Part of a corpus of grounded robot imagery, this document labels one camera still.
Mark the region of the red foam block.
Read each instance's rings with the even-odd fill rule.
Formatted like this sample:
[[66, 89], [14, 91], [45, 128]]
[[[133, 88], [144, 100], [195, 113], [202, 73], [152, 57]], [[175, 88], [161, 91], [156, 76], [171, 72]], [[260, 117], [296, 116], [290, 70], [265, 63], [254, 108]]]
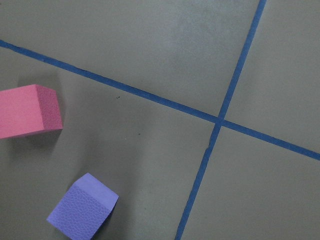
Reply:
[[0, 92], [0, 138], [24, 137], [63, 129], [55, 90], [38, 84]]

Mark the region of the purple foam block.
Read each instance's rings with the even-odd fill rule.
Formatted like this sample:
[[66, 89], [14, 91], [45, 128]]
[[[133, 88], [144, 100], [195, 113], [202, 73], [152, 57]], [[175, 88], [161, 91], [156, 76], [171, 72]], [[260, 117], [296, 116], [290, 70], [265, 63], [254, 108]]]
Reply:
[[111, 214], [118, 198], [87, 172], [71, 185], [46, 220], [72, 240], [90, 240]]

